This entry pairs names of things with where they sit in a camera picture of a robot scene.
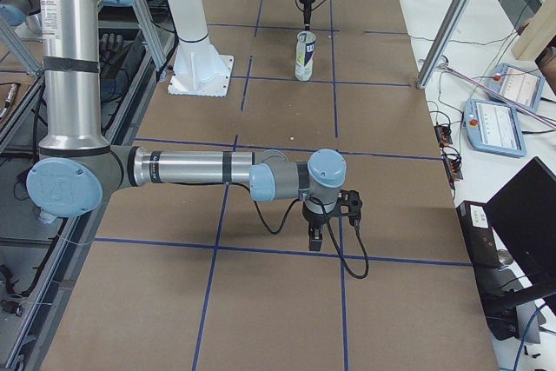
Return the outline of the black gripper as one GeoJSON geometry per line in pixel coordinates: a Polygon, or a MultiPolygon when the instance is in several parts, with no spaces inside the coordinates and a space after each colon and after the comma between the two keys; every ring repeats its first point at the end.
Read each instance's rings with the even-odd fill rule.
{"type": "Polygon", "coordinates": [[[309,30],[311,24],[311,8],[313,6],[314,0],[299,0],[303,5],[303,23],[304,29],[309,30]]]}
{"type": "Polygon", "coordinates": [[[321,251],[323,243],[322,226],[325,225],[331,218],[338,216],[338,210],[333,209],[330,212],[323,214],[321,209],[316,212],[304,205],[302,208],[304,219],[308,222],[308,249],[310,251],[321,251]]]}

